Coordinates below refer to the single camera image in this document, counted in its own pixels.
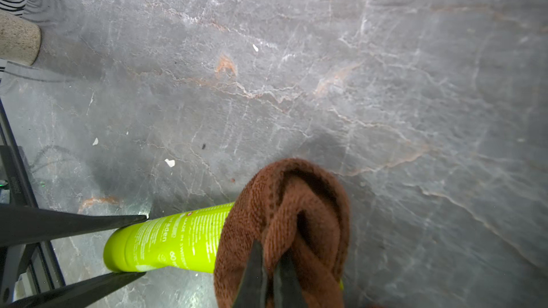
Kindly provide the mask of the brown cloth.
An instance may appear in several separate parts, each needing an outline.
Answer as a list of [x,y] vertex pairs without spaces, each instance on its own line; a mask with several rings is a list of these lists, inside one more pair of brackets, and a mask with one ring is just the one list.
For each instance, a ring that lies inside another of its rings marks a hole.
[[225,220],[214,268],[217,304],[231,307],[254,241],[269,279],[290,252],[309,307],[343,307],[340,288],[350,242],[350,204],[334,175],[299,158],[261,169]]

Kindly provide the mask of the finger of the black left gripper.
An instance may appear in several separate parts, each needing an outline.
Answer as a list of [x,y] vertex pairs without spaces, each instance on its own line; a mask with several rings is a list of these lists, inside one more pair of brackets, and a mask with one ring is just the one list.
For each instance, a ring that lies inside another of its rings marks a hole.
[[91,216],[2,204],[1,246],[26,245],[125,228],[145,221],[145,215]]
[[145,272],[109,273],[20,299],[8,307],[88,307],[144,275]]

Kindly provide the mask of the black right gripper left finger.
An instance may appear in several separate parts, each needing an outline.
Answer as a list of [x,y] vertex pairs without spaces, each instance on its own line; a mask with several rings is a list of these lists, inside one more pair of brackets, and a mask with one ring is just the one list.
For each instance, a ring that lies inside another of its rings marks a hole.
[[268,274],[263,266],[263,248],[255,240],[232,308],[265,308]]

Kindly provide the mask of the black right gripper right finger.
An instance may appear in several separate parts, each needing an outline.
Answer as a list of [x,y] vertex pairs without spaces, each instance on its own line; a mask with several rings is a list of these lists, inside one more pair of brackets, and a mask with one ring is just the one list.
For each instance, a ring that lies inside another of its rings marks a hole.
[[273,275],[275,308],[308,308],[290,251],[283,254]]

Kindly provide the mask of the green toothpaste tube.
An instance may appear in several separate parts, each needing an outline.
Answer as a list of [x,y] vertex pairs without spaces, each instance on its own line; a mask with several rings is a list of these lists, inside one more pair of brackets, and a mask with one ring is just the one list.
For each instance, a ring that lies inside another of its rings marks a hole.
[[212,273],[232,202],[148,220],[114,232],[104,248],[112,272],[166,267]]

